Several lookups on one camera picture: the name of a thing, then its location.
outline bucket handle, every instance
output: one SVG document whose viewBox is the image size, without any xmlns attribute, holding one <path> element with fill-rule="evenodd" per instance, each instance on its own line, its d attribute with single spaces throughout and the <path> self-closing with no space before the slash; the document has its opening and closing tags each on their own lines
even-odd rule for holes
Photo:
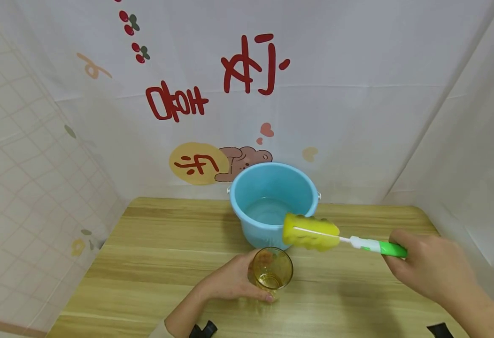
<svg viewBox="0 0 494 338">
<path fill-rule="evenodd" d="M 230 195 L 230 186 L 228 188 L 226 188 L 226 193 L 228 195 Z M 318 200 L 320 200 L 322 198 L 322 195 L 320 194 L 320 192 L 317 192 L 318 193 Z"/>
</svg>

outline bucket rim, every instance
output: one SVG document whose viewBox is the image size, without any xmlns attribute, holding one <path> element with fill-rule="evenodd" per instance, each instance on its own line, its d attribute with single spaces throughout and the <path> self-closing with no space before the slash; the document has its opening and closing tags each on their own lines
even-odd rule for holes
<svg viewBox="0 0 494 338">
<path fill-rule="evenodd" d="M 309 188 L 311 188 L 312 203 L 311 203 L 311 207 L 309 207 L 309 210 L 307 211 L 307 213 L 304 216 L 307 216 L 307 217 L 312 216 L 315 213 L 316 208 L 318 206 L 318 190 L 316 189 L 316 186 L 313 183 L 313 181 L 311 181 L 311 178 L 309 178 L 307 176 L 307 174 L 305 174 L 305 172 L 299 170 L 296 167 L 290 166 L 289 164 L 279 163 L 279 162 L 274 162 L 274 161 L 255 164 L 254 166 L 249 167 L 246 170 L 240 172 L 236 176 L 236 178 L 234 178 L 234 180 L 232 181 L 232 185 L 230 186 L 230 203 L 232 204 L 232 209 L 234 209 L 236 215 L 240 219 L 243 218 L 245 220 L 248 220 L 248 222 L 250 224 L 252 224 L 258 228 L 283 227 L 284 224 L 275 224 L 275 225 L 265 224 L 265 223 L 262 223 L 262 222 L 259 222 L 257 220 L 252 219 L 251 217 L 247 216 L 247 214 L 244 213 L 243 210 L 241 210 L 241 208 L 238 206 L 238 204 L 236 202 L 236 185 L 237 185 L 237 182 L 241 179 L 241 177 L 243 177 L 243 175 L 246 172 L 252 171 L 255 168 L 268 167 L 268 166 L 269 167 L 283 167 L 286 169 L 290 169 L 290 170 L 296 172 L 297 174 L 299 174 L 303 179 L 305 179 L 305 181 L 307 181 Z"/>
</svg>

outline drinking glass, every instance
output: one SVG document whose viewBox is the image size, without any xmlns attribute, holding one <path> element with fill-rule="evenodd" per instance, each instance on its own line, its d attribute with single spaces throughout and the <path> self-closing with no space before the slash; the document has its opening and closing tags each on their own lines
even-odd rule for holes
<svg viewBox="0 0 494 338">
<path fill-rule="evenodd" d="M 294 267 L 290 257 L 279 248 L 261 249 L 251 262 L 249 280 L 277 300 L 292 279 Z"/>
</svg>

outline grid pattern wall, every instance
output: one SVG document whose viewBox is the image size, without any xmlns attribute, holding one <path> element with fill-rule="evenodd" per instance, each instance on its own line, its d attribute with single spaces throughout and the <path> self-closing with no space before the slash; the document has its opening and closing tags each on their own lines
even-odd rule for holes
<svg viewBox="0 0 494 338">
<path fill-rule="evenodd" d="M 124 209 L 0 27 L 0 321 L 48 331 Z"/>
</svg>

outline green handle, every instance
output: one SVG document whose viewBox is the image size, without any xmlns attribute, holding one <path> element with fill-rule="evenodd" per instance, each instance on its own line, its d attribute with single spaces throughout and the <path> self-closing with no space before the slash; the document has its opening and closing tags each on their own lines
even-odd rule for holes
<svg viewBox="0 0 494 338">
<path fill-rule="evenodd" d="M 407 257 L 407 249 L 403 248 L 401 245 L 381 241 L 379 241 L 379 243 L 383 255 L 400 258 Z"/>
</svg>

